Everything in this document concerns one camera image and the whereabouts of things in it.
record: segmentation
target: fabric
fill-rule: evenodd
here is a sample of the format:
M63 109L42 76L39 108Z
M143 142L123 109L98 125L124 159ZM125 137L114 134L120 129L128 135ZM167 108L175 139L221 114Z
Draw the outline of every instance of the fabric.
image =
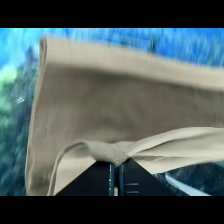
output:
M224 159L222 69L65 39L41 41L26 188L54 195L96 160L151 173Z

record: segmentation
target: tan fabric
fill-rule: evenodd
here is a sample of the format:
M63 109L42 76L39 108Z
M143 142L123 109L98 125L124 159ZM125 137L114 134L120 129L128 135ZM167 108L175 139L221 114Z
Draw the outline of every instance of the tan fabric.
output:
M40 61L28 195L55 194L95 159L156 173L224 158L224 130L206 128L223 127L223 70L53 38Z

